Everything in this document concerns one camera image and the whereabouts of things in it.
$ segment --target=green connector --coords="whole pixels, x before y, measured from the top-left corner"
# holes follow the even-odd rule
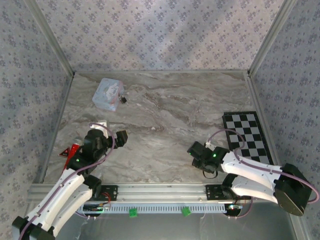
[[[129,210],[129,217],[130,218],[138,217],[138,213],[137,213],[137,209],[136,208],[131,208]]]
[[[188,206],[182,208],[181,212],[182,212],[183,216],[185,216],[185,217],[187,217],[191,214],[191,211]]]

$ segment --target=red triangle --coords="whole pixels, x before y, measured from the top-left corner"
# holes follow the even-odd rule
[[[68,147],[66,150],[64,150],[62,153],[59,154],[60,157],[68,157],[70,152],[70,147]]]

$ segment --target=plastic container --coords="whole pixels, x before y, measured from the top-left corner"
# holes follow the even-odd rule
[[[115,112],[120,103],[119,96],[122,95],[124,91],[122,81],[103,78],[94,93],[92,101],[99,109]]]

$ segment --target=patterned wallpaper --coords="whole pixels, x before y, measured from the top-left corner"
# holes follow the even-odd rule
[[[67,75],[23,0],[0,1],[0,239],[23,216],[61,108]]]
[[[300,0],[254,76],[280,160],[320,190],[320,2]],[[320,239],[320,202],[306,218]]]
[[[36,0],[74,71],[248,69],[284,0]]]

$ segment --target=red object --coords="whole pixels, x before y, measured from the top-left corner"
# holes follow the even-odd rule
[[[108,198],[108,202],[107,203],[109,204],[109,208],[111,208],[111,197],[110,197],[109,193],[103,192],[101,194]]]
[[[72,144],[71,149],[70,149],[69,154],[68,154],[68,158],[66,159],[66,162],[65,162],[63,170],[65,170],[67,168],[67,165],[68,165],[70,159],[75,155],[75,153],[77,152],[77,150],[79,148],[80,148],[79,144],[76,144],[76,143]]]
[[[70,152],[70,147],[64,150],[62,153],[59,154],[60,157],[68,157]]]

